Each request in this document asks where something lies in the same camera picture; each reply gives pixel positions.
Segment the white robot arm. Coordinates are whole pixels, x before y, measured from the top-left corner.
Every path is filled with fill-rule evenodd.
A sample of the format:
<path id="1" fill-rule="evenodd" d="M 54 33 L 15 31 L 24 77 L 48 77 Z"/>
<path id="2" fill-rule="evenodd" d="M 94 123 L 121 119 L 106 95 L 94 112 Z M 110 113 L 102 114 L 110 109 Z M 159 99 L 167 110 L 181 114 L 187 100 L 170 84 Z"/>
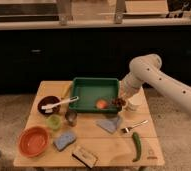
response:
<path id="1" fill-rule="evenodd" d="M 157 54 L 133 58 L 129 63 L 129 73 L 121 81 L 119 96 L 128 99 L 147 83 L 191 116 L 191 87 L 161 72 L 161 66 L 162 60 Z"/>

